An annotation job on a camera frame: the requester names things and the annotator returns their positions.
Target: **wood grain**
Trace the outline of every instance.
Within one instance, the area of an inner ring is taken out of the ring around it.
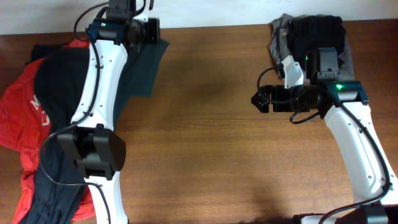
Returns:
[[[355,76],[398,170],[398,21],[344,26]],[[0,36],[1,93],[35,43],[70,37]],[[117,125],[127,144],[121,190],[130,223],[249,222],[352,202],[343,160],[324,121],[294,126],[290,114],[260,114],[251,104],[258,75],[272,66],[269,25],[165,29],[162,37],[170,47],[152,98],[132,98]],[[271,72],[265,83],[281,81]],[[16,152],[1,149],[0,159],[0,220],[10,222],[21,168]]]

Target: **pile of clothes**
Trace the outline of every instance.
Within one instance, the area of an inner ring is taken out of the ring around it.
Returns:
[[[50,133],[64,128],[79,104],[89,64],[89,42],[36,45],[31,61],[0,100],[0,145],[20,153],[22,196],[12,223],[70,223],[95,216],[87,187],[62,187],[48,180],[39,156],[58,182],[84,182],[58,141],[39,149]],[[114,105],[114,124],[132,96],[150,96],[168,43],[131,49]]]
[[[353,80],[354,70],[346,30],[340,17],[299,16],[283,14],[271,22],[272,42],[269,46],[275,64],[287,56],[300,63],[305,75],[307,52],[319,48],[334,47],[338,54],[339,72],[342,80]]]

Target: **wooden table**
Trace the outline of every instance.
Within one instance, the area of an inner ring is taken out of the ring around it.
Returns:
[[[398,21],[344,26],[355,76],[397,171]],[[165,29],[162,37],[170,47],[153,97],[132,98],[118,123],[127,144],[121,190],[130,223],[249,222],[327,212],[353,201],[324,121],[295,126],[290,114],[260,114],[251,104],[258,75],[272,66],[269,25]],[[0,36],[1,94],[21,73],[33,44],[71,38]],[[282,82],[271,72],[265,83]],[[21,195],[18,153],[2,148],[0,166],[0,220],[9,223]]]

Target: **red cloth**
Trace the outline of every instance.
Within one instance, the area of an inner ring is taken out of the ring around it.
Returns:
[[[67,47],[88,47],[90,43],[74,40]],[[34,175],[39,166],[41,143],[50,134],[50,119],[34,94],[34,77],[43,59],[25,67],[24,72],[0,100],[0,145],[20,153],[24,173],[21,177],[22,195],[12,223],[19,223],[32,205],[35,190]],[[86,188],[74,221],[95,216],[93,199]]]

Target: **white wall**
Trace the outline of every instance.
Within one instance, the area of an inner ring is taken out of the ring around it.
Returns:
[[[0,34],[70,32],[85,9],[103,1],[0,0]],[[398,17],[398,0],[155,0],[151,16],[162,28],[174,28],[266,24],[283,13],[390,19]],[[79,29],[94,16],[88,14]]]

